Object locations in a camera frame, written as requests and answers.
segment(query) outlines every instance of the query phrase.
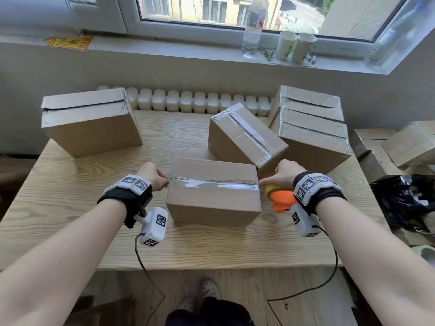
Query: wooden table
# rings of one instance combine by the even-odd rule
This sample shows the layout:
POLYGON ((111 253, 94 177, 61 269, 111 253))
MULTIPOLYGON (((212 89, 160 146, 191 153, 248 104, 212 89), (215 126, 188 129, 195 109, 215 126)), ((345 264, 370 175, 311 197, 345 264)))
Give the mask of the wooden table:
MULTIPOLYGON (((0 223, 0 269, 95 206, 102 191, 135 173, 145 161, 169 173, 173 156, 214 159, 208 150, 209 115, 135 111, 143 146, 74 159, 50 140, 0 223)), ((388 227, 355 157, 330 176, 349 202, 388 227)), ((166 208, 167 190, 156 192, 150 206, 166 208)), ((169 222, 159 245, 139 247, 148 269, 271 268, 334 265, 325 235, 301 238, 288 213, 276 214, 261 198, 263 213, 246 229, 169 222)), ((140 269, 134 230, 123 227, 99 269, 140 269)))

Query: shoe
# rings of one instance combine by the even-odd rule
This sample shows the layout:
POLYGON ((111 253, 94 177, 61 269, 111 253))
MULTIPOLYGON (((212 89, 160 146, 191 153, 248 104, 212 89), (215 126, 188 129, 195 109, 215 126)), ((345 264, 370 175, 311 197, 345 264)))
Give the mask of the shoe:
POLYGON ((193 296, 185 296, 177 305, 177 310, 186 310, 189 312, 195 312, 195 298, 193 296))
POLYGON ((216 282, 211 278, 203 278, 199 283, 199 294, 202 299, 206 297, 214 297, 220 299, 219 287, 216 282))

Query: forearm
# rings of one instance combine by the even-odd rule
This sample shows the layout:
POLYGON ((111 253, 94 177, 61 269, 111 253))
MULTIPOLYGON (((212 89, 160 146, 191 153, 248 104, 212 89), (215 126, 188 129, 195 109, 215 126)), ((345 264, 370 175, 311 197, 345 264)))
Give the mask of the forearm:
POLYGON ((435 270, 425 260, 341 198, 324 199, 316 213, 384 326, 433 322, 435 270))
POLYGON ((125 216, 122 202, 104 200, 0 273, 1 322, 62 325, 125 216))

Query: wooden floor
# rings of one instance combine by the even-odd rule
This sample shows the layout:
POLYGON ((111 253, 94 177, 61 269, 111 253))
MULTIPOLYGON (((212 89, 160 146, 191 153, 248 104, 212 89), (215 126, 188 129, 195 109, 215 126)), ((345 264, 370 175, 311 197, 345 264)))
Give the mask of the wooden floor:
MULTIPOLYGON (((149 325, 164 325, 167 315, 187 295, 198 293, 199 280, 216 280, 221 298, 245 306, 256 326, 279 326, 266 299, 289 296, 323 283, 332 268, 226 269, 151 271, 150 276, 166 298, 149 325)), ((144 326, 161 300, 143 271, 97 272, 83 295, 95 295, 94 306, 133 296, 135 324, 144 326)), ((351 311, 349 288, 341 270, 326 286, 286 301, 271 302, 283 325, 357 326, 351 311)))

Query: wood grain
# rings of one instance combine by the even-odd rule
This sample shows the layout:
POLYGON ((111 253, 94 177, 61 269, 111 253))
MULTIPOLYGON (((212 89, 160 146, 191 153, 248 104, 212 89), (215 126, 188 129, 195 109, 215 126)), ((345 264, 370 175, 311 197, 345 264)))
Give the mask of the wood grain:
MULTIPOLYGON (((0 269, 95 206, 102 191, 135 173, 145 161, 168 173, 173 156, 216 159, 208 150, 209 115, 135 111, 143 146, 74 159, 50 140, 0 223, 0 269)), ((355 157, 331 172, 345 196, 388 227, 355 157)), ((166 208, 167 190, 150 206, 166 208)), ((204 269, 330 266, 334 251, 325 235, 301 238, 287 213, 276 214, 261 198, 263 212, 246 229, 217 228, 169 221, 159 245, 139 247, 149 269, 204 269)), ((134 230, 122 228, 99 269, 139 269, 134 230)))
MULTIPOLYGON (((198 296, 200 279, 211 277, 219 285, 221 298, 242 304, 255 325, 279 326, 266 300, 319 285, 331 272, 332 267, 150 271, 166 298, 149 325, 164 325, 167 315, 183 297, 198 296)), ((94 305, 132 296, 136 301, 136 325, 144 325, 162 297, 143 271, 97 272, 82 295, 94 295, 94 305)), ((283 325, 357 325, 351 311, 350 291, 341 270, 325 287, 271 305, 283 325)))

